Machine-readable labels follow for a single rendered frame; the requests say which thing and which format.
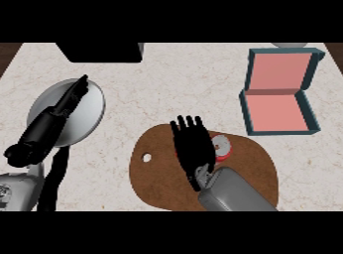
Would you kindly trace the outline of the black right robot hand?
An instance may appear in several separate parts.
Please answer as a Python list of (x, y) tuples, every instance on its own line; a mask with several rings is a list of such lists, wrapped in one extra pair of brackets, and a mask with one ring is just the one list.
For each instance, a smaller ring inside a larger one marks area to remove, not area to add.
[(196, 169), (207, 166), (211, 172), (215, 165), (215, 148), (210, 133), (199, 116), (179, 115), (177, 120), (170, 122), (170, 127), (180, 167), (193, 191), (199, 191), (195, 178)]

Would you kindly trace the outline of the red tomato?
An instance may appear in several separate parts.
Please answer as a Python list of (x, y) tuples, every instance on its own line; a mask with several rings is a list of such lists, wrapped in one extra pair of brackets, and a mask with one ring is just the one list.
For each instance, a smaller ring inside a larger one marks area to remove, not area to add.
[(174, 150), (180, 164), (189, 166), (218, 164), (233, 152), (232, 142), (223, 134), (177, 136)]

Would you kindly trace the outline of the brown wooden cutting board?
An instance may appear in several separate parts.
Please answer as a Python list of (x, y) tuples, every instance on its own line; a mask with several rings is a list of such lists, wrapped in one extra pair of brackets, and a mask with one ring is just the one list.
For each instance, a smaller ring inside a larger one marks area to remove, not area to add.
[[(232, 151), (215, 168), (229, 167), (245, 178), (272, 205), (277, 204), (277, 177), (270, 156), (248, 137), (224, 134)], [(174, 152), (168, 124), (149, 128), (131, 152), (128, 177), (142, 201), (167, 210), (202, 210)]]

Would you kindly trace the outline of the teal cardboard box pink inside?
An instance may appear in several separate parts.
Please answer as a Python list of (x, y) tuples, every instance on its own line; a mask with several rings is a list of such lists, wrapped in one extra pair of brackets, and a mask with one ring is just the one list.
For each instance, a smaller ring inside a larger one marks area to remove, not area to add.
[(249, 136), (311, 135), (320, 131), (304, 90), (323, 57), (316, 48), (249, 49), (239, 93)]

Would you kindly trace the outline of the black appliance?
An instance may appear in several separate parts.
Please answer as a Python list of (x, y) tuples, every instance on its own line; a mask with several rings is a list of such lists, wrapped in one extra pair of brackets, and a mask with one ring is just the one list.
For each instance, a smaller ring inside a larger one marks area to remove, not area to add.
[(57, 43), (71, 63), (134, 64), (142, 62), (142, 43)]

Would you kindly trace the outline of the white round object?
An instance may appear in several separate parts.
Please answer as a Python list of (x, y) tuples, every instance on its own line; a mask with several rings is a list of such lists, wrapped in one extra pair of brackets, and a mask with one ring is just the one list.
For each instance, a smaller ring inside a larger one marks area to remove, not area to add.
[(272, 43), (277, 48), (289, 49), (289, 48), (303, 48), (307, 43)]

